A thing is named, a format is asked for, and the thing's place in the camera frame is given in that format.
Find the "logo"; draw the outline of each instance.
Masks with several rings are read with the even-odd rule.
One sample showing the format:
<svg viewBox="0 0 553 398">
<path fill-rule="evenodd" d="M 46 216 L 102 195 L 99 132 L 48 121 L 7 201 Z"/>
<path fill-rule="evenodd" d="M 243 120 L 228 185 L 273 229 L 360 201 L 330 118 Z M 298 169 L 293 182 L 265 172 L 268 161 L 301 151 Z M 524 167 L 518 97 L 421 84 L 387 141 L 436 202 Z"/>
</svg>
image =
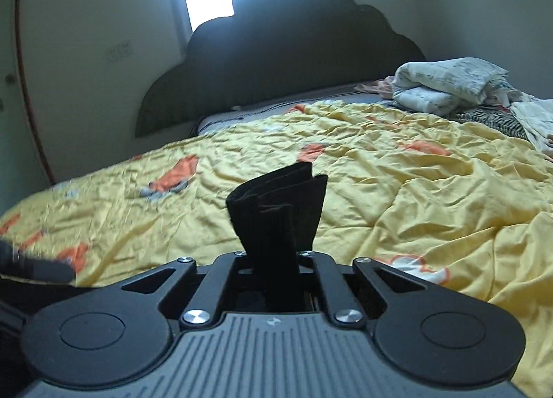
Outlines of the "logo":
<svg viewBox="0 0 553 398">
<path fill-rule="evenodd" d="M 281 323 L 282 323 L 282 320 L 276 317 L 269 318 L 269 320 L 267 320 L 267 324 L 271 326 L 277 326 L 278 324 L 281 324 Z"/>
</svg>

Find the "white blanket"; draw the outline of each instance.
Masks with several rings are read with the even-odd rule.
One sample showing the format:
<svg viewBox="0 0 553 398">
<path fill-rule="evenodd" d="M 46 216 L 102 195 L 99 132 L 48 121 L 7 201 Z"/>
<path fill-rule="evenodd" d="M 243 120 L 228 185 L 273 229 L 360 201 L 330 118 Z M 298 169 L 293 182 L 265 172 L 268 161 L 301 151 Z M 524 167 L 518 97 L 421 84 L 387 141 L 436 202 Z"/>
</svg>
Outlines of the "white blanket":
<svg viewBox="0 0 553 398">
<path fill-rule="evenodd" d="M 553 148 L 547 142 L 553 135 L 553 100 L 514 103 L 511 112 L 536 150 L 553 158 Z"/>
<path fill-rule="evenodd" d="M 479 58 L 411 62 L 395 73 L 393 98 L 423 113 L 445 116 L 458 107 L 532 100 L 507 83 L 508 71 Z"/>
</svg>

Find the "door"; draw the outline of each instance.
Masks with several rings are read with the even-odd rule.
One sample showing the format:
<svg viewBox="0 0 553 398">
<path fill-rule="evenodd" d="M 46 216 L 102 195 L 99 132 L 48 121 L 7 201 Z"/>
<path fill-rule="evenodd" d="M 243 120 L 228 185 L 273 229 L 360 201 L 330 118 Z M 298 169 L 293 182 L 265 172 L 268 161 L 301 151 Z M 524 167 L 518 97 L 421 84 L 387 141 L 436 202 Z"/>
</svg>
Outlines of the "door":
<svg viewBox="0 0 553 398">
<path fill-rule="evenodd" d="M 15 0 L 0 0 L 0 216 L 48 187 L 19 89 L 13 37 Z"/>
</svg>

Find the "folded blanket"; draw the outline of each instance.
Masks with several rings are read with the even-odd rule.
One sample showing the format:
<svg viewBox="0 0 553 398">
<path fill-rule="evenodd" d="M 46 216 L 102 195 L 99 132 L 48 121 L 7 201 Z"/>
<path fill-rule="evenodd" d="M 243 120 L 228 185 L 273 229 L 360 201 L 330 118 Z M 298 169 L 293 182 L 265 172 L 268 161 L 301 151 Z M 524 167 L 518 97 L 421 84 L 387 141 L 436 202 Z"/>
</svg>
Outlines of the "folded blanket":
<svg viewBox="0 0 553 398">
<path fill-rule="evenodd" d="M 461 107 L 509 106 L 534 99 L 507 83 L 508 71 L 479 58 L 458 58 L 401 66 L 393 81 L 393 98 L 423 113 L 445 116 Z"/>
</svg>

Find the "round pad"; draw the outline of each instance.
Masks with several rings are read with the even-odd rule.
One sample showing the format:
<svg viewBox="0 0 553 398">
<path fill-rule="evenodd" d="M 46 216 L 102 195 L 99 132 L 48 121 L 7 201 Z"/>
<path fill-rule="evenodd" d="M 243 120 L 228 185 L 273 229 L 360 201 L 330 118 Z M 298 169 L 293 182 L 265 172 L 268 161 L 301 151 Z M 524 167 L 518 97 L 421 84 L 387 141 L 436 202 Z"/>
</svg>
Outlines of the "round pad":
<svg viewBox="0 0 553 398">
<path fill-rule="evenodd" d="M 378 320 L 374 340 L 398 369 L 446 387 L 509 379 L 525 346 L 507 311 L 441 288 L 398 294 Z"/>
<path fill-rule="evenodd" d="M 87 312 L 68 318 L 60 328 L 60 337 L 70 347 L 98 350 L 121 339 L 124 323 L 114 315 Z"/>
<path fill-rule="evenodd" d="M 171 330 L 157 301 L 106 287 L 42 309 L 25 325 L 21 346 L 38 377 L 70 387 L 135 378 L 169 348 Z"/>
<path fill-rule="evenodd" d="M 460 312 L 431 315 L 420 329 L 430 342 L 444 348 L 470 348 L 486 336 L 486 327 L 480 320 Z"/>
</svg>

